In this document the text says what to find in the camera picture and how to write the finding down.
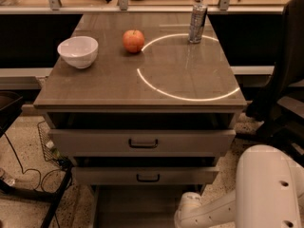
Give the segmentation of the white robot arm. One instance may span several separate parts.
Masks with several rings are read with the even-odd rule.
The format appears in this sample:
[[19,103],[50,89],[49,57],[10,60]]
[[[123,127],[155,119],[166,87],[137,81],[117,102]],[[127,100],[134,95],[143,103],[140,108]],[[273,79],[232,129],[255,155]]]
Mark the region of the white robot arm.
[[270,145],[253,145],[237,163],[236,188],[207,204],[186,192],[174,216],[176,228],[303,228],[304,168]]

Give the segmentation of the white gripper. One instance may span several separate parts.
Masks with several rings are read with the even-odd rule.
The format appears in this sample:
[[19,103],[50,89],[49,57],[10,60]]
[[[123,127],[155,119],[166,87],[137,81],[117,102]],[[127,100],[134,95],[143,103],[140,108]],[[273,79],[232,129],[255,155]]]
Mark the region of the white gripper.
[[175,228],[197,228],[198,225],[194,214],[201,206],[200,194],[194,192],[184,193],[180,198],[179,207],[175,212]]

